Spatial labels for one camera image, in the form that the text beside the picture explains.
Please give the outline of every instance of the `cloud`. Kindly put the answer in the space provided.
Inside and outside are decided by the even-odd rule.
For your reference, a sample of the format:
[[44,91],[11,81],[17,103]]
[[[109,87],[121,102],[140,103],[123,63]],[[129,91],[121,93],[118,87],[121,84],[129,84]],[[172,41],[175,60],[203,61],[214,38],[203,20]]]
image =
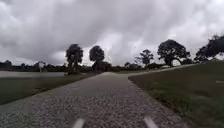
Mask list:
[[221,0],[0,1],[0,61],[63,64],[72,43],[101,45],[114,65],[174,38],[193,53],[224,30]]

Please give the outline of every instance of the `green grass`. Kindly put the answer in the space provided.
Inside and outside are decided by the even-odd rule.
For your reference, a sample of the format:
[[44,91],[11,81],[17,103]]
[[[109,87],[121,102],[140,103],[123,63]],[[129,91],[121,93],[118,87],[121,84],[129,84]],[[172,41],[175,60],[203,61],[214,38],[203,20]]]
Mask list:
[[130,79],[182,116],[192,127],[224,128],[224,62]]
[[0,78],[0,105],[93,76],[72,75],[39,78]]

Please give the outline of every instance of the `grass verge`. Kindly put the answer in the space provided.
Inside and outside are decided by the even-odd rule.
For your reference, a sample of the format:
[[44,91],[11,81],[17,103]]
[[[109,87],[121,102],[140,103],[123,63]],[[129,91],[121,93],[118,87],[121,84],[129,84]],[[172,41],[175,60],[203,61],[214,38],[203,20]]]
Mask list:
[[71,75],[38,78],[0,78],[0,105],[57,88],[90,76]]
[[130,77],[195,128],[224,127],[224,62]]

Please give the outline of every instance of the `tall tree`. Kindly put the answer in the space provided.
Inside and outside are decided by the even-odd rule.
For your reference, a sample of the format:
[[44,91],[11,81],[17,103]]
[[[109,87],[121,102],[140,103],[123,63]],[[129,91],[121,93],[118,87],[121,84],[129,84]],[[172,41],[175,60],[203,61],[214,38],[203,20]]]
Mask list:
[[66,58],[68,61],[68,74],[77,71],[78,63],[82,62],[83,50],[78,44],[72,44],[66,50]]
[[186,51],[186,48],[176,42],[175,40],[167,40],[159,45],[158,55],[159,59],[164,59],[167,65],[172,65],[172,60],[176,59],[181,62],[180,58],[187,58],[190,56],[190,52]]
[[140,53],[140,55],[142,63],[145,64],[145,67],[147,67],[150,64],[150,60],[153,60],[153,54],[148,49],[143,50]]
[[96,45],[89,51],[89,59],[90,61],[94,61],[93,65],[94,70],[98,71],[102,68],[102,62],[104,60],[104,51],[103,49]]

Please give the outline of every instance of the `grass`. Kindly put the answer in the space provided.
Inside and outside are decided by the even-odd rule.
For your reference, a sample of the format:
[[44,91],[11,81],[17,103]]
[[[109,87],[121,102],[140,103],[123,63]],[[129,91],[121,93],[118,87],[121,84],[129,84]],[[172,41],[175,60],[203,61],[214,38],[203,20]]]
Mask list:
[[93,76],[93,74],[38,78],[0,78],[0,105],[90,76]]
[[224,62],[130,77],[195,128],[224,128]]

